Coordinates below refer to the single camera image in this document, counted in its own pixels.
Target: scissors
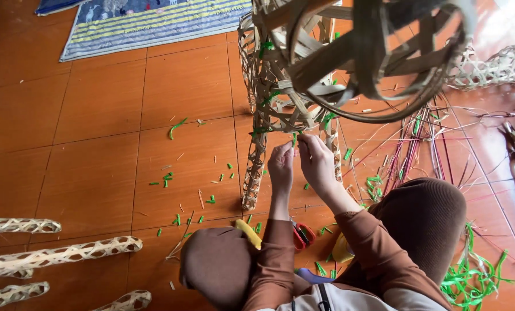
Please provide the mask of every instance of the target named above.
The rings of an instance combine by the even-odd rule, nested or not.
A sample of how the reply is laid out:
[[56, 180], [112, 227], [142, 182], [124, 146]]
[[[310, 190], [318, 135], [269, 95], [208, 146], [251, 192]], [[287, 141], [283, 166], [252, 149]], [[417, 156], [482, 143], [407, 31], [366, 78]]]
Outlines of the scissors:
[[290, 221], [294, 227], [294, 246], [296, 251], [301, 251], [315, 242], [316, 236], [313, 230], [309, 229], [309, 227], [303, 223], [296, 223], [291, 217]]

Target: brown shirt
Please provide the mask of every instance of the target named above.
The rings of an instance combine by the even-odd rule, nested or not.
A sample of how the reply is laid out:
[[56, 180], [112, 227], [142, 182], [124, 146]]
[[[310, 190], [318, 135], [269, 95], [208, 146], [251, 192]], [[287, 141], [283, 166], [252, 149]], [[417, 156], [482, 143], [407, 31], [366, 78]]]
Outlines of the brown shirt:
[[[403, 288], [425, 295], [447, 310], [452, 310], [439, 287], [413, 263], [407, 252], [388, 234], [382, 222], [362, 210], [335, 216], [367, 279], [379, 279], [381, 294], [392, 288]], [[276, 309], [290, 302], [294, 283], [294, 244], [292, 223], [267, 221], [267, 228], [257, 257], [257, 270], [252, 279], [244, 311]], [[349, 291], [355, 289], [337, 279], [333, 285]]]

